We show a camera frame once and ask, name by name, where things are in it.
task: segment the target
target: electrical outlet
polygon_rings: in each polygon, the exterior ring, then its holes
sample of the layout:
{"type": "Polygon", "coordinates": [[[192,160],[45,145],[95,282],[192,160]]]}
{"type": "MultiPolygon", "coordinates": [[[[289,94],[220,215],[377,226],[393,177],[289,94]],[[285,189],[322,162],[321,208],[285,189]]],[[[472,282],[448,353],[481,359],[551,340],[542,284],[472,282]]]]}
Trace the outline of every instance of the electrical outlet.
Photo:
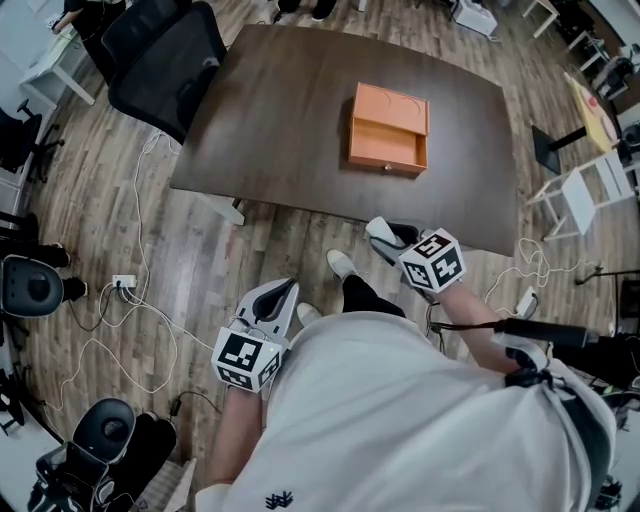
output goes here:
{"type": "Polygon", "coordinates": [[[533,313],[537,300],[535,290],[532,286],[529,286],[516,306],[516,315],[520,318],[529,318],[533,313]]]}
{"type": "Polygon", "coordinates": [[[119,286],[120,288],[133,289],[138,284],[138,279],[131,274],[114,274],[112,283],[116,288],[119,286]]]}

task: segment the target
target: black cable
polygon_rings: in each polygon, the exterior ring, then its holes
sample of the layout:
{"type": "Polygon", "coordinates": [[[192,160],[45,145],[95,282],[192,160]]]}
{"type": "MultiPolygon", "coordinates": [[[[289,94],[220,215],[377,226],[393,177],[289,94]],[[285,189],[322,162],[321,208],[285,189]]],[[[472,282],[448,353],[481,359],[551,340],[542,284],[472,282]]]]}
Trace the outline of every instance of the black cable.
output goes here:
{"type": "Polygon", "coordinates": [[[220,409],[218,409],[214,405],[214,403],[211,400],[209,400],[209,397],[207,397],[207,395],[199,393],[198,391],[188,390],[188,391],[183,391],[182,393],[180,393],[178,395],[178,397],[171,402],[171,406],[170,406],[170,409],[169,409],[169,418],[173,418],[173,417],[177,416],[178,412],[180,412],[180,407],[182,407],[182,397],[184,395],[196,395],[196,396],[199,396],[201,398],[204,398],[207,402],[209,402],[209,405],[211,407],[213,407],[214,411],[216,411],[218,414],[222,414],[222,412],[220,412],[220,409]]]}
{"type": "Polygon", "coordinates": [[[438,337],[440,338],[440,347],[439,350],[443,354],[445,354],[445,346],[444,346],[444,338],[442,337],[442,332],[438,331],[438,337]]]}
{"type": "Polygon", "coordinates": [[[120,302],[122,302],[123,304],[131,304],[131,301],[127,297],[124,296],[125,290],[126,290],[126,288],[118,287],[118,297],[120,297],[120,302]]]}
{"type": "Polygon", "coordinates": [[[76,323],[78,324],[78,327],[80,327],[80,329],[82,329],[83,331],[86,331],[86,332],[93,332],[100,326],[100,324],[102,323],[102,320],[104,319],[104,315],[107,312],[107,308],[109,307],[109,300],[111,299],[111,294],[115,290],[119,290],[119,288],[111,288],[111,290],[109,291],[109,295],[107,295],[107,302],[104,305],[104,310],[102,310],[102,312],[100,312],[100,318],[98,319],[98,323],[96,323],[96,325],[94,325],[90,329],[85,327],[84,325],[82,325],[80,323],[80,321],[78,320],[78,317],[76,316],[76,312],[73,310],[73,305],[71,304],[71,301],[68,301],[69,302],[69,307],[71,308],[71,314],[73,315],[73,318],[76,321],[76,323]]]}
{"type": "Polygon", "coordinates": [[[533,294],[533,298],[536,299],[536,305],[533,307],[533,311],[531,311],[531,313],[529,313],[529,316],[527,316],[527,318],[524,318],[524,320],[531,320],[531,317],[538,310],[538,304],[540,304],[540,299],[538,299],[538,295],[535,293],[533,294]]]}
{"type": "Polygon", "coordinates": [[[497,324],[498,322],[486,322],[484,324],[475,325],[454,325],[443,324],[441,322],[433,322],[431,326],[438,329],[444,329],[445,331],[471,331],[473,329],[493,329],[497,324]]]}

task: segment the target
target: dark wooden table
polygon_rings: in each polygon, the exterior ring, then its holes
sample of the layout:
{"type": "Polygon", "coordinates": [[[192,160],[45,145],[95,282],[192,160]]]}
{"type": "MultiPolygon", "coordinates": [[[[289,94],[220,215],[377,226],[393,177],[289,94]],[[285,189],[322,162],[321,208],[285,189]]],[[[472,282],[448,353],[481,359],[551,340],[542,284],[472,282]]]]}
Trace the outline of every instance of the dark wooden table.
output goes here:
{"type": "Polygon", "coordinates": [[[506,255],[516,168],[502,89],[365,37],[245,26],[195,116],[171,186],[369,221],[416,220],[506,255]],[[429,169],[416,179],[347,162],[358,82],[429,101],[429,169]]]}

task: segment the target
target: white sneaker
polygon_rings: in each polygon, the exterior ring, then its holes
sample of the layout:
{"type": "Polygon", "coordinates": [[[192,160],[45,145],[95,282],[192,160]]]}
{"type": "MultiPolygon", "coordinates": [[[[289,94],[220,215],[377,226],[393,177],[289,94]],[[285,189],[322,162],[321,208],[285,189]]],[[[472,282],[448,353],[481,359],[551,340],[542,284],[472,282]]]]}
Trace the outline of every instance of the white sneaker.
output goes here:
{"type": "Polygon", "coordinates": [[[356,266],[353,264],[353,261],[351,261],[351,258],[336,249],[331,249],[327,252],[327,263],[329,263],[333,273],[342,281],[350,275],[358,275],[356,266]]]}
{"type": "Polygon", "coordinates": [[[298,314],[298,319],[303,327],[307,327],[311,322],[315,322],[316,320],[320,320],[322,315],[320,311],[314,308],[311,304],[307,304],[306,302],[301,302],[298,304],[296,308],[296,313],[298,314]]]}

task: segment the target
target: black pants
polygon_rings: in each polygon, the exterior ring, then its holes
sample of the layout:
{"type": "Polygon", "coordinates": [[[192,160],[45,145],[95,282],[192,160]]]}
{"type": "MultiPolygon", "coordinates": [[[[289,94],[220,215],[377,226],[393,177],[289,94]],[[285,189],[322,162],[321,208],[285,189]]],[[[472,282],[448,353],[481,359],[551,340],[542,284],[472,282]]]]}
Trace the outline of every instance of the black pants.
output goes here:
{"type": "Polygon", "coordinates": [[[104,16],[100,16],[93,20],[81,20],[74,22],[73,26],[83,39],[85,50],[91,57],[91,60],[104,77],[107,85],[111,83],[111,79],[116,71],[116,64],[109,50],[102,44],[102,36],[109,26],[120,16],[126,9],[125,1],[122,0],[117,4],[104,3],[104,16]]]}
{"type": "Polygon", "coordinates": [[[0,259],[9,254],[41,261],[54,268],[66,267],[69,264],[66,251],[60,247],[0,240],[0,259]]]}
{"type": "Polygon", "coordinates": [[[353,311],[377,311],[389,315],[404,316],[404,311],[395,304],[378,297],[376,292],[361,277],[351,275],[342,283],[344,294],[343,313],[353,311]]]}

